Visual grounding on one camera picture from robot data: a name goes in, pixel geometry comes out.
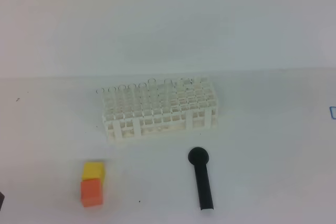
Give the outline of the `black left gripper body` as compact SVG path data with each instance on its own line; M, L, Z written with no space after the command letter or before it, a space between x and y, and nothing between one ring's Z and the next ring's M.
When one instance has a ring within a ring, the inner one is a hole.
M0 192L0 210L2 208L3 202L4 202L5 196L2 192Z

